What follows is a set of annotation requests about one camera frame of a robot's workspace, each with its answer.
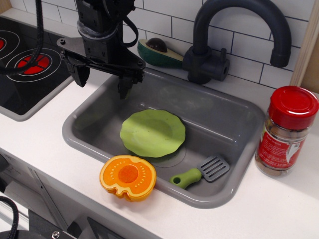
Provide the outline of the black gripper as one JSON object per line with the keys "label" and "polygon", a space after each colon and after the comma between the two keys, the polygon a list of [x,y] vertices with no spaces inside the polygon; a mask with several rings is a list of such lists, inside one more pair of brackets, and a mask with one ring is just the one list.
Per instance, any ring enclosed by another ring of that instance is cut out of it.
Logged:
{"label": "black gripper", "polygon": [[117,27],[104,35],[92,32],[57,40],[61,57],[78,86],[86,85],[91,68],[110,73],[119,76],[118,92],[124,100],[133,84],[143,81],[145,61],[124,46],[122,36],[122,30]]}

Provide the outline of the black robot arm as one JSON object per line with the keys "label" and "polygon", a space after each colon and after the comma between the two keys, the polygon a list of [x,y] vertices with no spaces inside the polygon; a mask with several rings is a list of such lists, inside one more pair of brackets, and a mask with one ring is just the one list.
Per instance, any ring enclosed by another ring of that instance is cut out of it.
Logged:
{"label": "black robot arm", "polygon": [[118,92],[125,99],[132,86],[142,82],[146,63],[129,48],[138,41],[138,29],[128,14],[132,0],[78,0],[80,37],[60,38],[57,45],[73,80],[84,87],[95,69],[119,78]]}

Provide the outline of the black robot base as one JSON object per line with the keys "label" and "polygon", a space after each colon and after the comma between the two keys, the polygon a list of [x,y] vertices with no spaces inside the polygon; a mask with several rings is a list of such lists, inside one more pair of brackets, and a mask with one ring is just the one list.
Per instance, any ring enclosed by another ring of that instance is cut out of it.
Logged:
{"label": "black robot base", "polygon": [[19,211],[13,200],[1,196],[0,201],[12,209],[12,224],[9,231],[0,233],[2,239],[77,239],[82,234],[80,229],[75,232],[60,229],[38,214],[29,211],[29,229],[19,230]]}

